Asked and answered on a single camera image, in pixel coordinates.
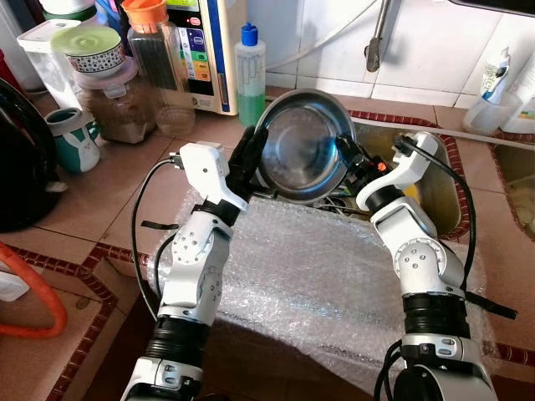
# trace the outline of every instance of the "stainless steel bowl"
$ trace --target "stainless steel bowl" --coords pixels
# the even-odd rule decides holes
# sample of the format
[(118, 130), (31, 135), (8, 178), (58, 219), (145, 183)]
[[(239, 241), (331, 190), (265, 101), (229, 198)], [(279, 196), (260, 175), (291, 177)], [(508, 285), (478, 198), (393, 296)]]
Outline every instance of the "stainless steel bowl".
[(257, 170), (260, 183), (294, 203), (310, 203), (328, 195), (347, 169), (334, 144), (336, 136), (356, 139), (344, 106), (324, 92), (299, 89), (281, 96), (257, 124), (269, 135)]

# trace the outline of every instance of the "black kettle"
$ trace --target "black kettle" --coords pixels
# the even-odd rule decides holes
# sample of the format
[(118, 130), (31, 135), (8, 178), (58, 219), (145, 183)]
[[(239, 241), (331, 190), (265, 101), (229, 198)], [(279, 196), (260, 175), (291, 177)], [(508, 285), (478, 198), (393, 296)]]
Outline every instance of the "black kettle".
[(0, 232), (31, 226), (52, 210), (60, 195), (49, 190), (59, 181), (55, 167), (54, 137), (43, 117), (0, 79)]

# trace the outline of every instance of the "orange lid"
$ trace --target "orange lid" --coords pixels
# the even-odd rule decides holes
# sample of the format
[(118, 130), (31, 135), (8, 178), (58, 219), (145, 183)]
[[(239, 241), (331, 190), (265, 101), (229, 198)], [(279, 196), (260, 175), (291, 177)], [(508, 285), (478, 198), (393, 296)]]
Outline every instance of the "orange lid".
[(124, 0), (130, 25), (140, 33), (156, 33), (156, 25), (169, 19), (166, 0)]

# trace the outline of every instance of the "bubble wrap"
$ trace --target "bubble wrap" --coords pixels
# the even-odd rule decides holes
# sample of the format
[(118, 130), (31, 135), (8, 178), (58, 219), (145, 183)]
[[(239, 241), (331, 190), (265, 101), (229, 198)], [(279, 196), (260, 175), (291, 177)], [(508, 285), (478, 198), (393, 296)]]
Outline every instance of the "bubble wrap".
[[(191, 190), (177, 221), (184, 223), (200, 202)], [(399, 279), (372, 225), (253, 198), (233, 231), (218, 318), (296, 347), (372, 393), (386, 349), (404, 333), (405, 318)], [(448, 246), (464, 260), (466, 246)], [(160, 260), (162, 288), (170, 268), (168, 247)], [(154, 267), (147, 273), (154, 286)], [(468, 284), (484, 295), (478, 258)], [(485, 333), (484, 339), (491, 341), (486, 316), (467, 305), (472, 338), (480, 342)]]

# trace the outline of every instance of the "blue bottle cap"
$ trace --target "blue bottle cap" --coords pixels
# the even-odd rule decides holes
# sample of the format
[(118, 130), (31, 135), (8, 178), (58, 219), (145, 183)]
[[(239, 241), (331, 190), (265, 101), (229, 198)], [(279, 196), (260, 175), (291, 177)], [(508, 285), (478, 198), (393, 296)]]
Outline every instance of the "blue bottle cap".
[(247, 24), (242, 26), (242, 44), (244, 46), (256, 46), (258, 43), (258, 29), (247, 21)]

